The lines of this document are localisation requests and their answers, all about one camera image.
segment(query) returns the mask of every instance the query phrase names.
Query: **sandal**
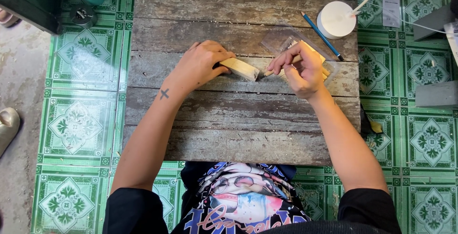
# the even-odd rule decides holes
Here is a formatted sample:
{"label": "sandal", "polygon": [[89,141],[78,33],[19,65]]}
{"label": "sandal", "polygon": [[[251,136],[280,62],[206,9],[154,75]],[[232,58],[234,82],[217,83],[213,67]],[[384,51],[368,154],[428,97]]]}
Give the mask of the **sandal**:
{"label": "sandal", "polygon": [[17,20],[19,20],[18,17],[6,12],[3,9],[0,9],[0,24],[4,27],[10,27],[14,25]]}
{"label": "sandal", "polygon": [[0,157],[19,130],[19,114],[14,108],[0,111]]}

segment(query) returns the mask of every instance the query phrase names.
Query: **wooden table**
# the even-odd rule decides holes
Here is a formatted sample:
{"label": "wooden table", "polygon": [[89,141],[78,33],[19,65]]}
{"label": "wooden table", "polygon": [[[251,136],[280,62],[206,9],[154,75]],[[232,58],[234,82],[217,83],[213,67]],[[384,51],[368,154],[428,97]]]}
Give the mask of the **wooden table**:
{"label": "wooden table", "polygon": [[[335,0],[135,0],[124,143],[163,80],[195,42],[211,39],[262,69],[273,54],[260,43],[285,19],[332,55],[310,25]],[[340,0],[356,7],[357,0]],[[356,32],[331,41],[345,58],[328,90],[359,131]],[[192,92],[176,116],[165,160],[330,165],[312,107],[299,100],[284,75],[250,82],[218,76]]]}

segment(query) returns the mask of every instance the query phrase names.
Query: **black t-shirt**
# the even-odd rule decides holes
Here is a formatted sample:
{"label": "black t-shirt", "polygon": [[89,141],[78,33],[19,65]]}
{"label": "black t-shirt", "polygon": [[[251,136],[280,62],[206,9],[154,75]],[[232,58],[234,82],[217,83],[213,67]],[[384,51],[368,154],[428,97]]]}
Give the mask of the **black t-shirt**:
{"label": "black t-shirt", "polygon": [[[224,163],[183,195],[183,212],[172,233],[254,234],[304,223],[294,188],[280,169],[265,164]],[[107,201],[104,234],[168,233],[162,203],[152,191],[120,188]],[[382,190],[354,189],[340,201],[338,220],[400,234],[391,197]]]}

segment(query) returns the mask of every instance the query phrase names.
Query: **blue pencil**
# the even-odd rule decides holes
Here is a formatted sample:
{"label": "blue pencil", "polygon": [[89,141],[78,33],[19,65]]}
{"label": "blue pencil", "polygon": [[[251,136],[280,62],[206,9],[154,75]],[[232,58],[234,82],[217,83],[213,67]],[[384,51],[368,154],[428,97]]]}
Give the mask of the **blue pencil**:
{"label": "blue pencil", "polygon": [[340,61],[344,61],[342,55],[340,55],[340,53],[336,50],[336,48],[334,48],[334,46],[328,41],[328,39],[324,37],[324,35],[321,33],[318,27],[312,22],[312,20],[310,20],[310,18],[304,12],[301,12],[301,13],[302,13],[302,17],[307,21],[307,23],[309,23],[310,26],[312,26],[313,30],[317,32],[318,36],[320,36],[320,38],[324,41],[324,43],[326,43],[329,49],[331,49],[334,52],[334,54],[340,59]]}

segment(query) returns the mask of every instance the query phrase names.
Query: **white lamp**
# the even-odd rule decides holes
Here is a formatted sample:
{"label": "white lamp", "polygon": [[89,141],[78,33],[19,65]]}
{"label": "white lamp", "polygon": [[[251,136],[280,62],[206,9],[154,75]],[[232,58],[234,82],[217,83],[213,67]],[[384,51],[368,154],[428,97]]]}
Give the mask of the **white lamp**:
{"label": "white lamp", "polygon": [[334,40],[350,34],[356,25],[358,10],[368,1],[364,0],[355,9],[340,1],[327,4],[318,14],[318,29],[326,38]]}

